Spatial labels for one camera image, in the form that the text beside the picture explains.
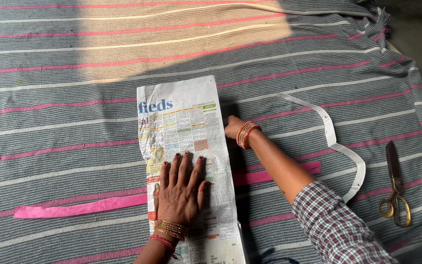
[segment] newspaper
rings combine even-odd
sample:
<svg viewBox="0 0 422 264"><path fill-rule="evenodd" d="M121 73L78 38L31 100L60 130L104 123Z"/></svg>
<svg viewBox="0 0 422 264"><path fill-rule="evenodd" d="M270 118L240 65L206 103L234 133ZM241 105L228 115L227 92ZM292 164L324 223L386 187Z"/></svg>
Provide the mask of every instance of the newspaper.
<svg viewBox="0 0 422 264"><path fill-rule="evenodd" d="M147 163L149 231L157 220L159 175L164 161L191 152L206 160L207 205L177 245L171 263L243 264L234 188L214 76L137 88L138 139Z"/></svg>

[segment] scissors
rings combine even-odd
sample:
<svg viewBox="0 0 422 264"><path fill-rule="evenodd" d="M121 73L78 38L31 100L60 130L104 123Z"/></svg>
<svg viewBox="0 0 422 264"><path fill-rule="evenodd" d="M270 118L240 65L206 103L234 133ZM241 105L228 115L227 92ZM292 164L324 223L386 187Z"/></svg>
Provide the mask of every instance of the scissors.
<svg viewBox="0 0 422 264"><path fill-rule="evenodd" d="M397 149L395 148L393 141L388 142L387 147L385 148L385 154L387 155L388 172L391 179L391 193L388 199L380 200L379 213L386 218L393 216L395 224L398 226L408 227L411 225L410 207L408 206L407 201L405 201L402 197L404 186L401 178L400 161L398 160ZM405 205L407 213L407 219L404 223L400 223L400 209L398 206L399 199ZM382 211L381 209L381 206L384 203L387 204L387 212Z"/></svg>

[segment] checkered sleeve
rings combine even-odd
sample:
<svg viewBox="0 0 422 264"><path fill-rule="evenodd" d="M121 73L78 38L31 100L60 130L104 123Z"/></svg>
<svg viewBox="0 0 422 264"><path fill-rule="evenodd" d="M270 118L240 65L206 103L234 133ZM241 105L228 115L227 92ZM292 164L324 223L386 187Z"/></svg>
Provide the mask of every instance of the checkered sleeve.
<svg viewBox="0 0 422 264"><path fill-rule="evenodd" d="M293 212L326 263L398 263L342 198L315 181L296 196Z"/></svg>

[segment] scissor blade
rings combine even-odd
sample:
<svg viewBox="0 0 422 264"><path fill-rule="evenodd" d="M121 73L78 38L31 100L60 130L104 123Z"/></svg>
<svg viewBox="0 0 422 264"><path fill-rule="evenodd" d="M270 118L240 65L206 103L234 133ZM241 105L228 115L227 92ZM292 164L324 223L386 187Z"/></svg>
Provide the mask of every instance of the scissor blade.
<svg viewBox="0 0 422 264"><path fill-rule="evenodd" d="M398 160L398 153L393 141L388 142L385 148L385 154L387 155L388 172L390 177L401 178L400 161Z"/></svg>

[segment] gray striped blanket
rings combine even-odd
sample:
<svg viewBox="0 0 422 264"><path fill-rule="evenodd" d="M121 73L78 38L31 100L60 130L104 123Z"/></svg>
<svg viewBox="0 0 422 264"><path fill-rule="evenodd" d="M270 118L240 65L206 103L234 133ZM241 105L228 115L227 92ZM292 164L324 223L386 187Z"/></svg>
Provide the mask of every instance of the gray striped blanket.
<svg viewBox="0 0 422 264"><path fill-rule="evenodd" d="M136 87L215 75L224 115L259 123L349 202L387 250L422 263L422 81L412 58L386 50L387 15L352 0L0 0L0 263L126 263L148 240L146 205L58 219L13 219L18 205L66 206L141 195ZM394 140L413 225L381 217ZM235 177L264 169L230 147ZM272 181L235 188L253 263L320 263Z"/></svg>

